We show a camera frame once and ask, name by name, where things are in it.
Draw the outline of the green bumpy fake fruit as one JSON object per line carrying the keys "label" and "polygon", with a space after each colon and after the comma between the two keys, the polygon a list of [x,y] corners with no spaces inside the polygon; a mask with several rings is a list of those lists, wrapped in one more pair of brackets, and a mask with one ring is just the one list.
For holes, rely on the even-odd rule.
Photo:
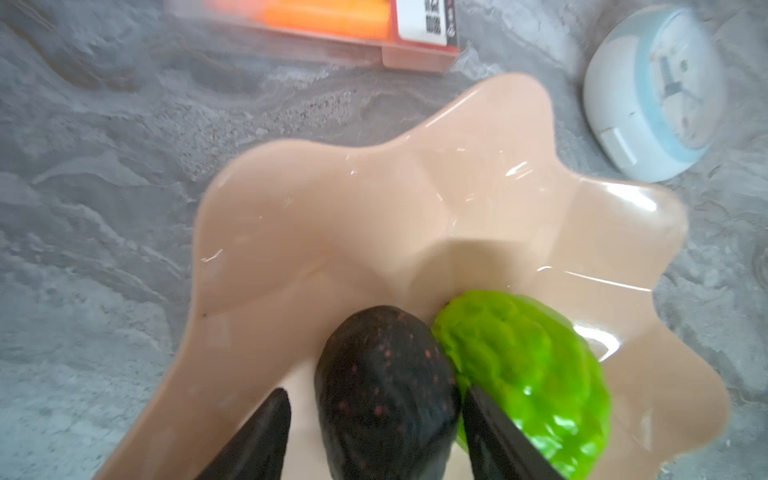
{"label": "green bumpy fake fruit", "polygon": [[585,479],[606,449],[612,399],[588,343],[563,315],[524,295],[473,290],[432,333],[462,392],[478,385],[565,479]]}

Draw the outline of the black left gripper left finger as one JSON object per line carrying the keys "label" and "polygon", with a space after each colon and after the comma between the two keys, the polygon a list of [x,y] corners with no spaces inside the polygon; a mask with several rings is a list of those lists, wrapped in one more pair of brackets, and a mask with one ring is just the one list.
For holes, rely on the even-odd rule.
{"label": "black left gripper left finger", "polygon": [[291,417],[287,391],[274,389],[197,479],[280,480]]}

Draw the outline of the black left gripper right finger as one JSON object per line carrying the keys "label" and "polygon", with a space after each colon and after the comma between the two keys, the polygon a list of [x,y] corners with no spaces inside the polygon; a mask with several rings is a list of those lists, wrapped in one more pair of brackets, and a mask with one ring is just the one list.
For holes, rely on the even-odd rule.
{"label": "black left gripper right finger", "polygon": [[475,480],[563,480],[479,385],[467,389],[462,417]]}

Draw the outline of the dark fake avocado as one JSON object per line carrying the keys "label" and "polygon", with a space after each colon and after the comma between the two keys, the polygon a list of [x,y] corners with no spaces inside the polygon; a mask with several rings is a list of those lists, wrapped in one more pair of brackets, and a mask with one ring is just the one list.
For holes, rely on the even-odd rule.
{"label": "dark fake avocado", "polygon": [[314,387],[332,478],[443,478],[461,394],[426,323],[389,305],[354,313],[327,340]]}

